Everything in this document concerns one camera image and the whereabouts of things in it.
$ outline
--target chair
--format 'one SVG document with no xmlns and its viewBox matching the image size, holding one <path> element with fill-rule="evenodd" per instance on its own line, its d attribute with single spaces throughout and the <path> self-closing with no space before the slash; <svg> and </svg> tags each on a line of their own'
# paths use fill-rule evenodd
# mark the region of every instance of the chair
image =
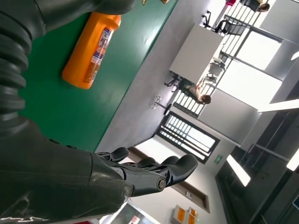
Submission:
<svg viewBox="0 0 299 224">
<path fill-rule="evenodd" d="M 173 73 L 172 75 L 173 79 L 168 83 L 164 83 L 164 85 L 167 86 L 167 87 L 171 87 L 172 85 L 174 85 L 176 83 L 176 81 L 180 81 L 180 77 L 178 76 L 178 74 L 175 74 Z"/>
<path fill-rule="evenodd" d="M 216 83 L 217 77 L 223 70 L 225 70 L 225 63 L 221 59 L 214 58 L 213 62 L 210 63 L 208 74 L 205 79 L 212 83 Z"/>
<path fill-rule="evenodd" d="M 209 25 L 210 23 L 210 19 L 211 19 L 211 12 L 210 11 L 207 11 L 207 14 L 208 14 L 208 17 L 207 17 L 206 15 L 202 15 L 202 18 L 205 19 L 205 22 L 203 23 L 203 25 L 205 26 L 205 28 L 211 28 L 211 26 Z"/>
<path fill-rule="evenodd" d="M 223 33 L 225 35 L 241 36 L 246 28 L 247 26 L 245 25 L 233 24 L 228 20 L 222 20 L 214 29 L 214 32 Z"/>
</svg>

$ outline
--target person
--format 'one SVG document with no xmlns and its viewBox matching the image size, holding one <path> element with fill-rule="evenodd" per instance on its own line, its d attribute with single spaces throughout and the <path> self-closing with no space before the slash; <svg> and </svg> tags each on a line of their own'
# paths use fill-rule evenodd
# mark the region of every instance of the person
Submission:
<svg viewBox="0 0 299 224">
<path fill-rule="evenodd" d="M 254 12 L 267 12 L 270 5 L 268 3 L 263 3 L 263 0 L 241 0 L 241 4 L 247 6 Z"/>
<path fill-rule="evenodd" d="M 205 94 L 200 94 L 200 90 L 202 88 L 204 84 L 204 79 L 202 79 L 199 84 L 197 85 L 192 85 L 189 91 L 194 96 L 196 96 L 199 103 L 201 104 L 210 104 L 211 103 L 211 96 L 210 95 L 205 95 Z"/>
</svg>

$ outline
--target window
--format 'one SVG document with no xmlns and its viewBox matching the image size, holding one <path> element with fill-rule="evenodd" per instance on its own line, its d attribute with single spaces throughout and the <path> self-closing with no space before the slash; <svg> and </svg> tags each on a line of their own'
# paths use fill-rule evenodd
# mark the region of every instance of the window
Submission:
<svg viewBox="0 0 299 224">
<path fill-rule="evenodd" d="M 282 81 L 264 72 L 232 61 L 217 87 L 258 109 L 261 105 L 269 104 L 281 84 Z"/>
<path fill-rule="evenodd" d="M 276 40 L 251 31 L 237 54 L 237 58 L 265 70 L 280 45 Z"/>
<path fill-rule="evenodd" d="M 204 164 L 219 143 L 219 139 L 174 112 L 165 117 L 156 134 Z"/>
</svg>

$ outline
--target robotic hand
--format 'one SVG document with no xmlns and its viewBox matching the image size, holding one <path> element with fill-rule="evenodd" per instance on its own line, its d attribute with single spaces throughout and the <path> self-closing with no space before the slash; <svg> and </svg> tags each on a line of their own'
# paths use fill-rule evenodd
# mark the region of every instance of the robotic hand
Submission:
<svg viewBox="0 0 299 224">
<path fill-rule="evenodd" d="M 28 68 L 34 39 L 84 13 L 123 14 L 133 5 L 134 0 L 0 0 L 0 224 L 100 217 L 131 196 L 183 181 L 197 166 L 191 155 L 146 167 L 118 164 L 118 153 L 62 146 L 18 116 L 25 107 L 18 96 L 26 86 L 21 74 Z"/>
</svg>

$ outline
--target white wall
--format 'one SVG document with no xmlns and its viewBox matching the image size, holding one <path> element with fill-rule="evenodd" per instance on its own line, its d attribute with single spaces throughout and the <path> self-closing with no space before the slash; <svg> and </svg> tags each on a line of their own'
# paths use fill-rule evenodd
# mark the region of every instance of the white wall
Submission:
<svg viewBox="0 0 299 224">
<path fill-rule="evenodd" d="M 299 44 L 299 3 L 291 0 L 276 0 L 271 6 L 261 29 Z"/>
<path fill-rule="evenodd" d="M 212 102 L 205 106 L 199 120 L 241 145 L 260 116 L 255 108 L 215 90 Z"/>
<path fill-rule="evenodd" d="M 185 154 L 184 152 L 174 147 L 159 136 L 155 136 L 152 139 L 143 142 L 137 146 L 137 148 L 148 156 L 153 157 L 157 162 L 162 162 L 167 157 L 172 155 L 181 157 Z M 202 223 L 203 224 L 226 224 L 227 221 L 224 211 L 214 174 L 216 169 L 213 168 L 211 164 L 209 165 L 209 169 L 207 169 L 207 167 L 207 164 L 203 165 L 202 163 L 199 163 L 199 166 L 192 175 L 190 175 L 186 182 L 208 195 L 210 205 L 210 213 L 208 213 L 172 188 L 166 188 L 165 190 L 158 194 L 132 198 L 132 200 L 137 206 L 139 206 L 162 224 L 170 223 L 169 220 L 171 216 L 172 216 L 173 209 L 177 204 L 184 209 L 193 207 L 197 210 L 199 215 L 199 219 L 202 220 Z"/>
<path fill-rule="evenodd" d="M 282 86 L 276 92 L 272 103 L 285 101 L 290 92 L 299 81 L 299 59 L 291 67 L 288 74 L 282 83 Z M 252 143 L 257 140 L 265 131 L 276 112 L 264 112 L 254 124 L 249 134 L 244 140 L 241 148 L 248 150 Z"/>
</svg>

